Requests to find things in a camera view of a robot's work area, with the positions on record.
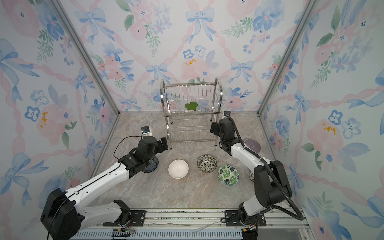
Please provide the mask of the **white bowl orange outside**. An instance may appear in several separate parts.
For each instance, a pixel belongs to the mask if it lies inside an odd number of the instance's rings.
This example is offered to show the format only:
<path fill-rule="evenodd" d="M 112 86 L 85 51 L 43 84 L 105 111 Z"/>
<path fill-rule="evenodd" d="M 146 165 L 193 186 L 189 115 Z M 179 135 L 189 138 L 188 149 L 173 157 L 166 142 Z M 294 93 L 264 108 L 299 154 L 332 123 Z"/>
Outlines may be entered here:
<path fill-rule="evenodd" d="M 189 165 L 184 160 L 174 160 L 168 168 L 169 175 L 174 179 L 182 179 L 189 172 Z"/>

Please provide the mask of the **stainless steel dish rack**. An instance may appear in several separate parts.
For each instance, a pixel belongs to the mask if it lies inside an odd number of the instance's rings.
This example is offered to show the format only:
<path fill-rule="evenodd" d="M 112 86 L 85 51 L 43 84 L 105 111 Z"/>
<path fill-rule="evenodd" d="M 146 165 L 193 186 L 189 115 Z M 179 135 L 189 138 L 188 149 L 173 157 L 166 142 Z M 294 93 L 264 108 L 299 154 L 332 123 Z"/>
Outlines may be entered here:
<path fill-rule="evenodd" d="M 211 123 L 217 123 L 222 113 L 223 87 L 218 78 L 213 82 L 191 79 L 188 83 L 160 85 L 160 97 L 166 122 L 170 149 L 176 143 L 213 142 L 219 137 L 210 133 Z M 185 104 L 199 104 L 196 111 L 188 111 Z"/>

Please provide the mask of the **green leaf pattern bowl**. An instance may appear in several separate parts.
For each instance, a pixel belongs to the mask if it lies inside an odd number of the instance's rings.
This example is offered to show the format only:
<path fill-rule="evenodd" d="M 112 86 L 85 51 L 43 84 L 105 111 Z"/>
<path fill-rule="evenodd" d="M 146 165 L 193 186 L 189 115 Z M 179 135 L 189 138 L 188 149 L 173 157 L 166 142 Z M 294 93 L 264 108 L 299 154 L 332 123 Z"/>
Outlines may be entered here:
<path fill-rule="evenodd" d="M 230 165 L 223 165 L 219 168 L 218 180 L 225 186 L 235 186 L 240 180 L 239 171 Z"/>

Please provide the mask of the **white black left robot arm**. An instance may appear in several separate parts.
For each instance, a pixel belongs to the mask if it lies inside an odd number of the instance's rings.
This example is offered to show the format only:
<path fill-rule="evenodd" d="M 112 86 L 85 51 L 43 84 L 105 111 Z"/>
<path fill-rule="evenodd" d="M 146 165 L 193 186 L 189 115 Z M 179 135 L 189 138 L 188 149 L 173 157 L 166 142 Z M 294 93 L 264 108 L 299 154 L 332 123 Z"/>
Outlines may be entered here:
<path fill-rule="evenodd" d="M 133 216 L 124 201 L 114 200 L 96 207 L 89 207 L 89 203 L 115 185 L 143 172 L 157 154 L 168 148 L 167 138 L 157 140 L 150 135 L 145 136 L 136 148 L 104 172 L 68 190 L 58 188 L 52 191 L 41 215 L 41 223 L 48 231 L 47 237 L 69 240 L 78 231 L 102 223 L 127 226 Z"/>

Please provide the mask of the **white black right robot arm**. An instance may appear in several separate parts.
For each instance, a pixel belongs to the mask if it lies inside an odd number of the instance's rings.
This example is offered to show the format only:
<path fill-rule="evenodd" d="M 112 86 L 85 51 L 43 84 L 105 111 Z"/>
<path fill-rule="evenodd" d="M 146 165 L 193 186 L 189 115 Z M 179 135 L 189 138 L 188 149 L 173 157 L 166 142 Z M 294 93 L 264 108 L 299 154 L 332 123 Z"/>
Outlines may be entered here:
<path fill-rule="evenodd" d="M 231 117 L 212 123 L 210 132 L 220 138 L 219 147 L 224 152 L 254 173 L 254 193 L 239 205 L 239 220 L 243 225 L 255 224 L 259 216 L 275 204 L 283 201 L 293 203 L 293 193 L 283 164 L 270 161 L 247 147 Z"/>

